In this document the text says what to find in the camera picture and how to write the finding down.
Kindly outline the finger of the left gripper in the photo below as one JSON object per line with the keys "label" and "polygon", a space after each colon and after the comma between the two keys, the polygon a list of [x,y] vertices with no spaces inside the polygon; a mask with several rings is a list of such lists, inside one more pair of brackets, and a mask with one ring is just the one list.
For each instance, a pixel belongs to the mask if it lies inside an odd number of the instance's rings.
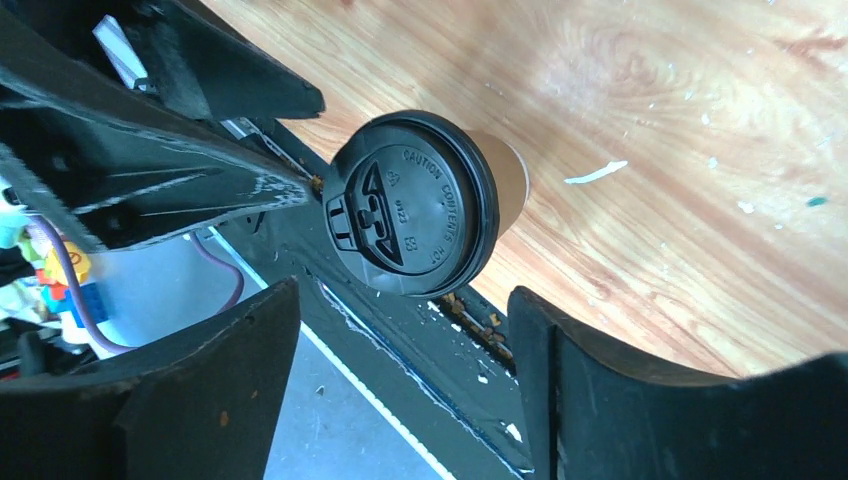
{"label": "finger of the left gripper", "polygon": [[195,120],[311,119],[321,91],[201,1],[134,1],[132,47],[162,103]]}
{"label": "finger of the left gripper", "polygon": [[1,174],[93,252],[304,204],[305,178],[224,122],[167,108],[132,47],[132,6],[1,10]]}

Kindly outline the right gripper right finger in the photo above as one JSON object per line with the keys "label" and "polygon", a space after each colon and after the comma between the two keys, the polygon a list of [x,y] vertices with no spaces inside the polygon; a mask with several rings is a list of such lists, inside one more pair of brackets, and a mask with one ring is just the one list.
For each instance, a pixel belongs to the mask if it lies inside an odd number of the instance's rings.
{"label": "right gripper right finger", "polygon": [[660,358],[525,287],[508,299],[535,479],[843,479],[847,357],[733,379]]}

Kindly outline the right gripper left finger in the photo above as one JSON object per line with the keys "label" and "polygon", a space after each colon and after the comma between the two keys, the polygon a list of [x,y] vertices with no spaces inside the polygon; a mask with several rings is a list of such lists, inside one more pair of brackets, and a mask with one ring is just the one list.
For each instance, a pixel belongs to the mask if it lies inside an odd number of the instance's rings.
{"label": "right gripper left finger", "polygon": [[1,385],[5,479],[260,479],[300,328],[294,280],[130,352]]}

